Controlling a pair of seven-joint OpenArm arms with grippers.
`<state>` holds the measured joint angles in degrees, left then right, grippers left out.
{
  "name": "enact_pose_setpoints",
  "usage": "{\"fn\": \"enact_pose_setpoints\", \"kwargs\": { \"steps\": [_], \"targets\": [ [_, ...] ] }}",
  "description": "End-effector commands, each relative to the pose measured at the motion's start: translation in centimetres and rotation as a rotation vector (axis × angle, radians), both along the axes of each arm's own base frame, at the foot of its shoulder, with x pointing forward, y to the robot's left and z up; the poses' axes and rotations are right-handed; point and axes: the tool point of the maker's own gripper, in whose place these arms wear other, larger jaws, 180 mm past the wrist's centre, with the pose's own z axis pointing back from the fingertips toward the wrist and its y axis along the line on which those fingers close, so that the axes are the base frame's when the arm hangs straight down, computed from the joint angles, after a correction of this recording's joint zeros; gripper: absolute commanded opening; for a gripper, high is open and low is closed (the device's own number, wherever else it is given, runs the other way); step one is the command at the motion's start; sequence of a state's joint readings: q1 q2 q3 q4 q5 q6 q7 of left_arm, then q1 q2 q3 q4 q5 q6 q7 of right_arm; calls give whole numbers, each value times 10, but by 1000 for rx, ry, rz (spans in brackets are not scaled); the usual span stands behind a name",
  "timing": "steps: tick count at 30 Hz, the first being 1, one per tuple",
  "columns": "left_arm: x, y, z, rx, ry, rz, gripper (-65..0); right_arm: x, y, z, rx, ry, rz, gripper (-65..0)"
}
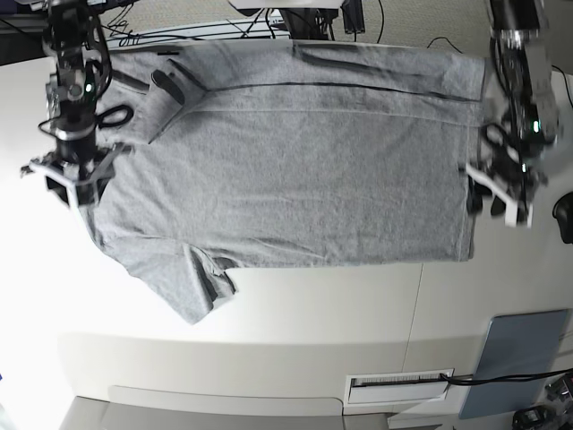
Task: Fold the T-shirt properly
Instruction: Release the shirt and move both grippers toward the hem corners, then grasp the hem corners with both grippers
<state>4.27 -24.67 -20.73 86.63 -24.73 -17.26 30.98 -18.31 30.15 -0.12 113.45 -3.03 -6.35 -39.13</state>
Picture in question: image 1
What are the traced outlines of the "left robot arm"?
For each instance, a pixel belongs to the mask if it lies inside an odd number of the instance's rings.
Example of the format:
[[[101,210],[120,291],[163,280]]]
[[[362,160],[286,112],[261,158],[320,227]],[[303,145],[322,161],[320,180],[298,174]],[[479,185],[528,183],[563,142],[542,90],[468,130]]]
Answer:
[[[508,227],[531,225],[536,190],[546,185],[536,168],[558,140],[559,110],[552,89],[552,64],[544,33],[548,20],[541,1],[490,1],[490,56],[507,109],[482,125],[486,157],[466,164],[467,209],[477,213],[491,196],[493,217]]]

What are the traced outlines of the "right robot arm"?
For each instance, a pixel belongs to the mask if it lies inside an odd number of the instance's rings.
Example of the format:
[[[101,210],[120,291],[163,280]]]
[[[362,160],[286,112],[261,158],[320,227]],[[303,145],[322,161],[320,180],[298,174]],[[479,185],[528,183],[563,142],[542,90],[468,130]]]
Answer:
[[[120,104],[97,111],[113,78],[97,13],[85,1],[46,1],[44,9],[42,47],[56,70],[46,85],[47,120],[38,130],[56,147],[21,167],[21,174],[42,175],[47,189],[69,207],[93,206],[115,175],[115,158],[129,149],[124,143],[98,146],[97,132],[127,124],[133,109]]]

